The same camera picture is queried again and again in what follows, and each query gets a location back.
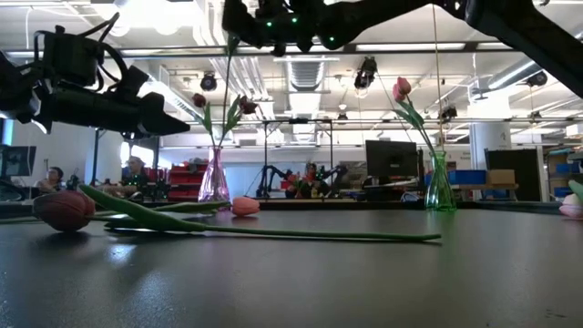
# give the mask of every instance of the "red tulip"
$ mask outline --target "red tulip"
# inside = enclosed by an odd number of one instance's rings
[[[397,86],[399,87],[399,93],[406,96],[411,93],[411,85],[404,77],[397,78]]]
[[[203,108],[207,105],[207,99],[199,93],[194,94],[192,96],[192,103],[194,107]]]
[[[393,97],[396,101],[404,101],[404,95],[399,92],[399,87],[396,84],[393,86]]]
[[[239,109],[241,113],[244,115],[255,114],[255,108],[257,108],[257,104],[247,99],[247,96],[243,96],[239,100]]]
[[[259,212],[259,202],[249,197],[235,197],[231,211],[241,217]]]
[[[95,203],[85,194],[66,190],[37,197],[33,212],[55,230],[78,231],[89,224],[87,216],[95,214]]]

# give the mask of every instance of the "green glass vase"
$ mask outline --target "green glass vase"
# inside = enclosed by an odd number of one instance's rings
[[[445,152],[436,151],[431,157],[434,174],[425,195],[425,208],[428,210],[455,211],[455,196],[447,179]]]

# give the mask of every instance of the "blue storage bin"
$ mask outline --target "blue storage bin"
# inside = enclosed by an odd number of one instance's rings
[[[572,193],[573,193],[573,191],[571,191],[571,188],[569,188],[569,187],[555,187],[553,195],[555,195],[555,197],[562,198],[562,197],[566,197]]]
[[[452,185],[484,185],[486,171],[483,169],[457,169],[447,172],[449,184]]]
[[[482,195],[484,199],[492,198],[494,200],[507,199],[509,197],[508,190],[483,190]]]
[[[579,173],[579,163],[557,164],[557,173]]]

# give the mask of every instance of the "cardboard box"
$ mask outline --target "cardboard box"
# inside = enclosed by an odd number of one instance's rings
[[[489,185],[514,185],[516,184],[513,169],[491,169],[487,174]]]

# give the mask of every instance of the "computer monitor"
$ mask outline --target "computer monitor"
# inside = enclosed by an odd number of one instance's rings
[[[35,166],[36,147],[1,147],[0,178],[28,177]]]
[[[366,169],[373,177],[416,177],[414,142],[366,140]]]

